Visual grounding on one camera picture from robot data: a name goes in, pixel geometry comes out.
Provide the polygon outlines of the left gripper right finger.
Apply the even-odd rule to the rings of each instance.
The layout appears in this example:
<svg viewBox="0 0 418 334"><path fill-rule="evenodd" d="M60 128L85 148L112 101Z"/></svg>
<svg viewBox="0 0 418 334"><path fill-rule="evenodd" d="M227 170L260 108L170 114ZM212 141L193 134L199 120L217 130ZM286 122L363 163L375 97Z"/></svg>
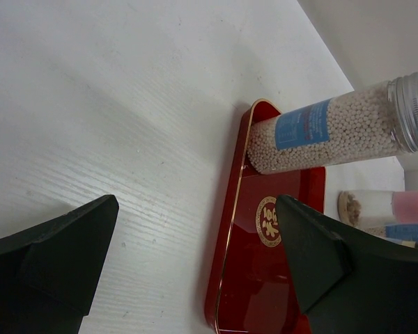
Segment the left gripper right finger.
<svg viewBox="0 0 418 334"><path fill-rule="evenodd" d="M283 195L279 230L312 333L418 333L418 249L375 237Z"/></svg>

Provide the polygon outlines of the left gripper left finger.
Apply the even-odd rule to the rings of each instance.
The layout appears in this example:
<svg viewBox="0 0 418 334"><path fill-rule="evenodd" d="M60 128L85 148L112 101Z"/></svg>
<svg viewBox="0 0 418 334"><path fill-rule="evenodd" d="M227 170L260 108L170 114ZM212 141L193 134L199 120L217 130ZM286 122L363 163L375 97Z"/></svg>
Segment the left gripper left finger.
<svg viewBox="0 0 418 334"><path fill-rule="evenodd" d="M0 333L78 333L119 205L105 195L0 239Z"/></svg>

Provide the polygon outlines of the pink lid small bottle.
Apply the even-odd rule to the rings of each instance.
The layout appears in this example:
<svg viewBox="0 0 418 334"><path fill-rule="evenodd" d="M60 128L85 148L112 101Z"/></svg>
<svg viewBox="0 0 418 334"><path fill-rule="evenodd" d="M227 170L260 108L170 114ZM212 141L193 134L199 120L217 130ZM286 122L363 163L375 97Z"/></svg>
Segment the pink lid small bottle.
<svg viewBox="0 0 418 334"><path fill-rule="evenodd" d="M364 230L418 225L418 191L342 191L337 210L341 222Z"/></svg>

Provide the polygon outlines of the tall bottle silver lid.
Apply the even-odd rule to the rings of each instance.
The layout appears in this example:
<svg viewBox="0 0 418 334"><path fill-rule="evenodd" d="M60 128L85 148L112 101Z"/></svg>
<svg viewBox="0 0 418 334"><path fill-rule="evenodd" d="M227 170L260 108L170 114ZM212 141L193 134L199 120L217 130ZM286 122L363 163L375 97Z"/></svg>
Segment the tall bottle silver lid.
<svg viewBox="0 0 418 334"><path fill-rule="evenodd" d="M247 155L261 174L418 152L418 72L251 126Z"/></svg>

